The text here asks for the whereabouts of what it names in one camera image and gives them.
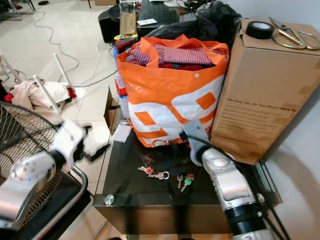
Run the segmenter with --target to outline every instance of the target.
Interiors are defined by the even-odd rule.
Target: cardboard box
[[[242,20],[232,47],[211,141],[237,161],[254,165],[319,85],[320,50],[252,38],[245,34],[250,21]],[[312,26],[286,25],[320,37]]]
[[[94,0],[96,6],[113,6],[119,4],[116,0]]]

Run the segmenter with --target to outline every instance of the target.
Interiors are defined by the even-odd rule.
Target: orange shopping bag
[[[215,66],[197,71],[159,68],[155,44],[171,48],[203,48]],[[175,40],[142,37],[133,48],[137,45],[150,56],[151,61],[146,66],[125,62],[129,52],[118,55],[116,61],[128,94],[130,120],[142,144],[157,147],[170,142],[181,143],[179,133],[183,124],[194,119],[199,119],[209,131],[228,64],[227,44],[201,42],[181,35]]]

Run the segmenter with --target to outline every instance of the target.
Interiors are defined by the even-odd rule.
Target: black tape roll
[[[246,27],[245,33],[255,39],[270,39],[275,30],[271,24],[263,21],[251,21]]]

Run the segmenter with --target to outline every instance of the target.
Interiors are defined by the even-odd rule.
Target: white cloth
[[[55,103],[62,102],[70,97],[67,87],[63,83],[45,82],[43,86]],[[47,108],[50,108],[52,105],[48,96],[33,80],[23,81],[14,86],[11,94],[13,95],[12,104],[22,106],[29,110],[33,110],[33,105],[45,106]]]

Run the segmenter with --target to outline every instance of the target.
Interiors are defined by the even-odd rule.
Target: clothing pile
[[[59,82],[44,82],[42,84],[50,94],[55,103],[60,103],[67,99],[70,99],[67,86]],[[10,91],[13,95],[11,99],[12,104],[22,106],[28,110],[33,110],[33,106],[51,107],[51,102],[48,96],[39,88],[38,84],[34,80],[25,80],[20,84],[15,85],[13,90]]]
[[[202,47],[174,48],[159,44],[155,44],[153,47],[156,49],[159,56],[159,68],[198,71],[215,66]],[[208,50],[221,54],[213,47],[208,47]],[[141,51],[140,45],[137,45],[130,50],[130,55],[125,61],[131,64],[146,66],[151,59],[147,54]]]

